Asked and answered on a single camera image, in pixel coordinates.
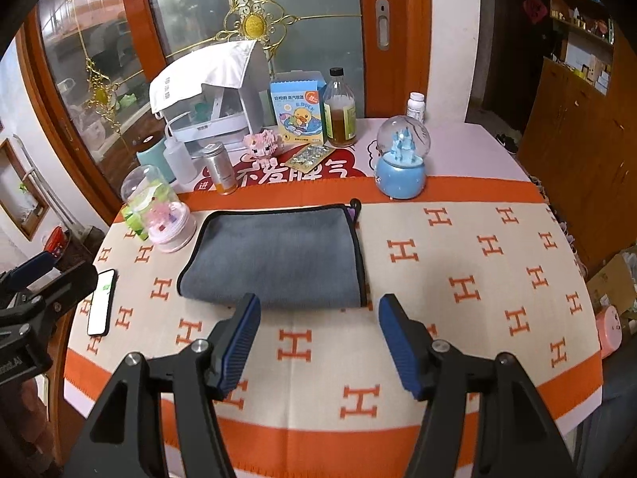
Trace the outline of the purple and grey towel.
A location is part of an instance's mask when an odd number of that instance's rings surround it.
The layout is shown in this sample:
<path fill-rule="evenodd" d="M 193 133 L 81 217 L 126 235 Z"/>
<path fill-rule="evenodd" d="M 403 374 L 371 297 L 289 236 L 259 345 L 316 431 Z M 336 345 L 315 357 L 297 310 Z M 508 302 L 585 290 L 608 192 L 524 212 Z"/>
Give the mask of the purple and grey towel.
<path fill-rule="evenodd" d="M 265 309 L 367 306 L 356 224 L 361 201 L 290 210 L 209 214 L 178 276 L 184 298 L 233 306 L 246 294 Z"/>

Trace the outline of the smartphone with dark case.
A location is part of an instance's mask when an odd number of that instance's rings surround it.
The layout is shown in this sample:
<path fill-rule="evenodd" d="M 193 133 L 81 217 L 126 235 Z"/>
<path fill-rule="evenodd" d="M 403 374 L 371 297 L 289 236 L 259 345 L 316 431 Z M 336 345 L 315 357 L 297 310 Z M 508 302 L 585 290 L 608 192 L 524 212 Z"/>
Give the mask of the smartphone with dark case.
<path fill-rule="evenodd" d="M 90 337 L 102 337 L 109 331 L 112 300 L 117 278 L 118 272 L 116 269 L 109 269 L 98 274 L 97 285 L 92 295 L 90 313 L 88 313 L 88 324 L 86 325 L 86 333 Z"/>

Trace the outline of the red lidded jar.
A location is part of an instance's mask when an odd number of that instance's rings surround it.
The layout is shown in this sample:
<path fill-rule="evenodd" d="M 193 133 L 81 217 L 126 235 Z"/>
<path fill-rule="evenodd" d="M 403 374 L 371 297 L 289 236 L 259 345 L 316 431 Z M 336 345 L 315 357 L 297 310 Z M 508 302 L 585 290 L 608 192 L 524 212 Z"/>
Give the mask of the red lidded jar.
<path fill-rule="evenodd" d="M 51 254 L 55 259 L 58 259 L 62 254 L 64 254 L 64 250 L 68 244 L 68 239 L 63 228 L 58 225 L 55 227 L 47 241 L 44 244 L 44 250 Z"/>

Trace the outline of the pink flower glass dome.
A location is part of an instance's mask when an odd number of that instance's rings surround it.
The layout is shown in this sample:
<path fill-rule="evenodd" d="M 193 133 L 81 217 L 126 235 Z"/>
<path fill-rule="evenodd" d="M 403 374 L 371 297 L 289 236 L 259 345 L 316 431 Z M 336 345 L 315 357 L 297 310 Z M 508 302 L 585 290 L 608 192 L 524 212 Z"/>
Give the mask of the pink flower glass dome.
<path fill-rule="evenodd" d="M 121 195 L 124 205 L 141 216 L 147 241 L 162 253 L 180 251 L 197 231 L 190 208 L 152 165 L 134 168 L 122 182 Z"/>

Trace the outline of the pink round object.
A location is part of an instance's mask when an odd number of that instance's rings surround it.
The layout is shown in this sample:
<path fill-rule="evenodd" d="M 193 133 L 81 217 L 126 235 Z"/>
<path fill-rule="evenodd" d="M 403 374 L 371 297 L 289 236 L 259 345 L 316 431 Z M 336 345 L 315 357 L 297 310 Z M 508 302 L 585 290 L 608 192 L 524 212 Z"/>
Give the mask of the pink round object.
<path fill-rule="evenodd" d="M 622 343 L 620 315 L 614 306 L 603 306 L 596 315 L 596 328 L 602 359 L 614 353 Z"/>

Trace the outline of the teal cylindrical canister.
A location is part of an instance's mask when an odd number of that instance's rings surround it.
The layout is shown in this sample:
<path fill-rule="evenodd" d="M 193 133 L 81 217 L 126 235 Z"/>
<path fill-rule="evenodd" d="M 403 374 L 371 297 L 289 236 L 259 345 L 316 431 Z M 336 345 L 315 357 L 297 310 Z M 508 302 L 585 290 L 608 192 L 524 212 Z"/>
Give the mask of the teal cylindrical canister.
<path fill-rule="evenodd" d="M 144 137 L 136 146 L 136 156 L 140 165 L 154 166 L 167 182 L 173 182 L 176 176 L 165 160 L 164 151 L 165 137 L 160 133 Z"/>

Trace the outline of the white squeeze bottle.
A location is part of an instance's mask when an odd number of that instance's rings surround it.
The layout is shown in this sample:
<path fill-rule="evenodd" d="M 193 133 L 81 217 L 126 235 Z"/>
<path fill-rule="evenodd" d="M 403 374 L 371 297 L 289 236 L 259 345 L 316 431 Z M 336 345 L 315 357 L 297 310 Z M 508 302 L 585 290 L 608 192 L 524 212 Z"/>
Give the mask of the white squeeze bottle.
<path fill-rule="evenodd" d="M 186 145 L 170 132 L 168 125 L 164 128 L 164 134 L 164 159 L 168 166 L 170 166 L 179 184 L 189 184 L 190 181 L 197 177 L 197 168 L 194 165 L 190 152 Z"/>

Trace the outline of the cardboard box on floor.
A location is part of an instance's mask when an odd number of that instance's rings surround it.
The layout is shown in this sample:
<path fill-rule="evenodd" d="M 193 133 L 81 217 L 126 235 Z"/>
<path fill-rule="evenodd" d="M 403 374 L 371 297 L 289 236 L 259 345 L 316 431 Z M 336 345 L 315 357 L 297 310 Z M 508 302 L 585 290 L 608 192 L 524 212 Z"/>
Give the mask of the cardboard box on floor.
<path fill-rule="evenodd" d="M 636 247 L 617 253 L 586 283 L 593 308 L 614 306 L 622 318 L 636 319 Z"/>

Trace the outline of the silver orange metal can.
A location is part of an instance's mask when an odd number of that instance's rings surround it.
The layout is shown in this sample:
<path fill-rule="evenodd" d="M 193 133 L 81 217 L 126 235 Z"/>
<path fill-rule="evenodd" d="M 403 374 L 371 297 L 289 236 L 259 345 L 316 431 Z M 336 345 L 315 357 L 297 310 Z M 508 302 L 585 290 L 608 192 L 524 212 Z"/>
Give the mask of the silver orange metal can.
<path fill-rule="evenodd" d="M 216 191 L 221 195 L 228 195 L 238 189 L 238 180 L 225 145 L 214 141 L 204 147 L 202 153 Z"/>

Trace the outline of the white plastic appliance box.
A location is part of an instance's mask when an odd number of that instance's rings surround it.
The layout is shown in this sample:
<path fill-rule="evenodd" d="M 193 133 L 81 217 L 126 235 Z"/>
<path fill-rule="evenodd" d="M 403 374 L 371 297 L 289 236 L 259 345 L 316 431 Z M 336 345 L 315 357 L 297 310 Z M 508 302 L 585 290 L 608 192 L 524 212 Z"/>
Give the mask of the white plastic appliance box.
<path fill-rule="evenodd" d="M 179 99 L 156 114 L 165 121 L 168 135 L 201 147 L 220 141 L 230 150 L 241 150 L 246 135 L 264 129 L 260 92 L 250 78 L 241 88 L 202 84 L 197 95 Z"/>

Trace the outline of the pink plush toy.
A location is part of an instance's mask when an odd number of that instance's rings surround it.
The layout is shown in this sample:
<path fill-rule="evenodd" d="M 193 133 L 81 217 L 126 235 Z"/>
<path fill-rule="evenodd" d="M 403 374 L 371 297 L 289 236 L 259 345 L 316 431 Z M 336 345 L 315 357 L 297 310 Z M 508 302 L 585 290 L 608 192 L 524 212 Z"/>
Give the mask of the pink plush toy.
<path fill-rule="evenodd" d="M 243 138 L 243 145 L 253 161 L 270 161 L 276 156 L 280 144 L 279 134 L 270 128 Z"/>

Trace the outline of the wooden glass sliding door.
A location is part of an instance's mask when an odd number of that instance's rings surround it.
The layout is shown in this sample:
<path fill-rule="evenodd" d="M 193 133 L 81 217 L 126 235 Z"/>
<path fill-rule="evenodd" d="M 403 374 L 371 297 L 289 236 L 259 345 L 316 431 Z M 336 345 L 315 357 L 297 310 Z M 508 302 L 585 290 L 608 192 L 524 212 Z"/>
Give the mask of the wooden glass sliding door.
<path fill-rule="evenodd" d="M 39 0 L 15 38 L 30 105 L 100 219 L 120 208 L 136 147 L 159 132 L 151 81 L 190 54 L 242 40 L 269 73 L 340 67 L 358 114 L 399 114 L 429 83 L 432 0 Z"/>

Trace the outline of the pill blister pack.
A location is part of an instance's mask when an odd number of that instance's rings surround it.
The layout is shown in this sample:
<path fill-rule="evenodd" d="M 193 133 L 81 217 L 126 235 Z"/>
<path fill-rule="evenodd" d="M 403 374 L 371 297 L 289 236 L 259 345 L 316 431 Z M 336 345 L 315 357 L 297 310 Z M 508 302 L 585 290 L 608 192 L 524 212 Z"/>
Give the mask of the pill blister pack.
<path fill-rule="evenodd" d="M 334 151 L 335 148 L 325 145 L 306 145 L 293 154 L 284 165 L 300 173 L 308 174 Z"/>

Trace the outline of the brown wooden cabinet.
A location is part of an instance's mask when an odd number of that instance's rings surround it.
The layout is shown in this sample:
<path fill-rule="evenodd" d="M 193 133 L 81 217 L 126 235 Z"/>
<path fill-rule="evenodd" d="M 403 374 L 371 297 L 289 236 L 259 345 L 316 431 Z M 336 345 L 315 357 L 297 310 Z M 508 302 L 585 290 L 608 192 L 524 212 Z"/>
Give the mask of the brown wooden cabinet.
<path fill-rule="evenodd" d="M 614 32 L 607 91 L 544 60 L 517 152 L 590 273 L 636 240 L 636 42 Z"/>

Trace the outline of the blue duck cardboard box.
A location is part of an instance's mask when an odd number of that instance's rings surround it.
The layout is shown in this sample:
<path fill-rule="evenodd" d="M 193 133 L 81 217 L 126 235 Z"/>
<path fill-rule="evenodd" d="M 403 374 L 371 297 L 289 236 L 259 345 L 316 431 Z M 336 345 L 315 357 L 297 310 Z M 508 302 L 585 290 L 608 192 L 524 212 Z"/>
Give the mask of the blue duck cardboard box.
<path fill-rule="evenodd" d="M 277 73 L 270 95 L 283 143 L 324 143 L 323 94 L 326 82 L 319 71 Z"/>

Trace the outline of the blue castle snow globe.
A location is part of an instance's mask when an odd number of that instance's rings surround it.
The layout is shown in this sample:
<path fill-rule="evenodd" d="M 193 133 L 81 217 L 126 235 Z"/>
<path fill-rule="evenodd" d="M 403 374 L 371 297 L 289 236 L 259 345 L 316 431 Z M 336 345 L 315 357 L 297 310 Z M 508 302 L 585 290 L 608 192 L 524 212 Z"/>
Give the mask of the blue castle snow globe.
<path fill-rule="evenodd" d="M 393 200 L 418 196 L 425 187 L 425 158 L 431 150 L 431 137 L 424 124 L 408 116 L 385 120 L 377 134 L 377 150 L 378 189 Z"/>

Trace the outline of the glass bottle brown liquid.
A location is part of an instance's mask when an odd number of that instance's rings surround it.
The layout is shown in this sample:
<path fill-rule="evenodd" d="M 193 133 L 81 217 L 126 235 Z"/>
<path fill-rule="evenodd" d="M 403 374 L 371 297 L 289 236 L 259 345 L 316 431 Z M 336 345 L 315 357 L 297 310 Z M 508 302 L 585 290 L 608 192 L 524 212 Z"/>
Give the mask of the glass bottle brown liquid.
<path fill-rule="evenodd" d="M 356 105 L 341 67 L 329 69 L 330 80 L 324 93 L 327 140 L 335 147 L 347 147 L 356 141 Z"/>

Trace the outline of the small white pill bottle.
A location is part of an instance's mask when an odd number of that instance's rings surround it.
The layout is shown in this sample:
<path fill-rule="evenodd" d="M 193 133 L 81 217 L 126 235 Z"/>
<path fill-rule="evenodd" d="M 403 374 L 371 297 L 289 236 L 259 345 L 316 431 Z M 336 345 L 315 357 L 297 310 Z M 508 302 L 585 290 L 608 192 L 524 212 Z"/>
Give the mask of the small white pill bottle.
<path fill-rule="evenodd" d="M 406 114 L 421 123 L 425 122 L 425 96 L 419 92 L 411 92 L 407 100 Z"/>

